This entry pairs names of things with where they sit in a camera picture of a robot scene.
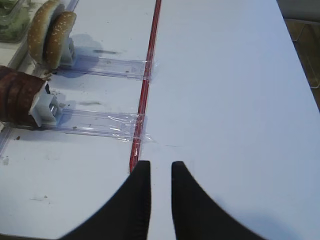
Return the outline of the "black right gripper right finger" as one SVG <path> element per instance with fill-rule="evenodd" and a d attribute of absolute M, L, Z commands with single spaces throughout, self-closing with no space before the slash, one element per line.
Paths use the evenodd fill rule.
<path fill-rule="evenodd" d="M 178 240 L 262 240 L 208 196 L 185 163 L 171 165 L 171 212 Z"/>

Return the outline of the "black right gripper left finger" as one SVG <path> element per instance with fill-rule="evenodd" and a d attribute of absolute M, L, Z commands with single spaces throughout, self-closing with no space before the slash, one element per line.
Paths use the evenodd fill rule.
<path fill-rule="evenodd" d="M 117 192 L 62 240 L 146 240 L 151 217 L 151 163 L 140 160 Z"/>

